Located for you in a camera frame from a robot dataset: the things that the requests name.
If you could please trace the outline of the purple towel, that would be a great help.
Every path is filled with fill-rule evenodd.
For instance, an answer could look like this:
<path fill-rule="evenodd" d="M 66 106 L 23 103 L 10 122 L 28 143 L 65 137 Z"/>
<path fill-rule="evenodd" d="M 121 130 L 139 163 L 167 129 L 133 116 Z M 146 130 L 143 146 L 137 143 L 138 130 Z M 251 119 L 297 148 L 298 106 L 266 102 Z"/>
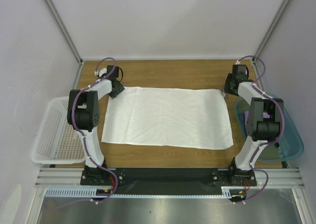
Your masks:
<path fill-rule="evenodd" d="M 246 111 L 244 112 L 244 120 L 245 120 L 245 123 L 246 123 L 247 120 L 248 120 L 248 115 L 249 115 L 249 111 L 246 110 Z M 264 112 L 263 118 L 270 118 L 270 115 L 269 115 L 268 113 Z"/>

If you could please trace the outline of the white towel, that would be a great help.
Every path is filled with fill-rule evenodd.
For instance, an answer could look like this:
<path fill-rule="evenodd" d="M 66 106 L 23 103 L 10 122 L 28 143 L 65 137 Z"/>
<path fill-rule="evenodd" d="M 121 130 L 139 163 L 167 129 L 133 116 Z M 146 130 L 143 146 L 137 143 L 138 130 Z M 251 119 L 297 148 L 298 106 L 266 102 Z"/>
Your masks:
<path fill-rule="evenodd" d="M 109 99 L 102 142 L 225 150 L 233 146 L 220 90 L 126 87 Z"/>

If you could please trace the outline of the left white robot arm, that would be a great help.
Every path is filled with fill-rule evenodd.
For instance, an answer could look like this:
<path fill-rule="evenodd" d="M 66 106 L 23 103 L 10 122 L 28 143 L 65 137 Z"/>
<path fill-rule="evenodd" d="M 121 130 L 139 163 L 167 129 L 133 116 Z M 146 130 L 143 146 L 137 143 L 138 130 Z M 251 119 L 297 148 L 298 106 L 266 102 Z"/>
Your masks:
<path fill-rule="evenodd" d="M 81 90 L 71 90 L 68 99 L 67 122 L 79 135 L 85 156 L 81 185 L 104 185 L 114 179 L 114 175 L 107 169 L 97 134 L 100 122 L 99 99 L 105 95 L 113 99 L 124 91 L 121 84 L 123 70 L 109 65 L 95 74 L 96 82 Z"/>

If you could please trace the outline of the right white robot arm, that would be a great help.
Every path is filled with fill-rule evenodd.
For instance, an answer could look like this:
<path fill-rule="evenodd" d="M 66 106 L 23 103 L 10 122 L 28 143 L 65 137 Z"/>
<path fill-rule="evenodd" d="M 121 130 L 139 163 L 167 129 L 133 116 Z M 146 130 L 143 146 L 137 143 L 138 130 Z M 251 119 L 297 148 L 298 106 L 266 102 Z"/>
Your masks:
<path fill-rule="evenodd" d="M 235 64 L 227 75 L 224 92 L 242 97 L 249 104 L 245 123 L 247 139 L 240 153 L 229 165 L 227 179 L 232 185 L 241 185 L 254 175 L 254 165 L 270 144 L 277 143 L 284 133 L 284 101 L 272 98 L 249 79 L 246 65 Z"/>

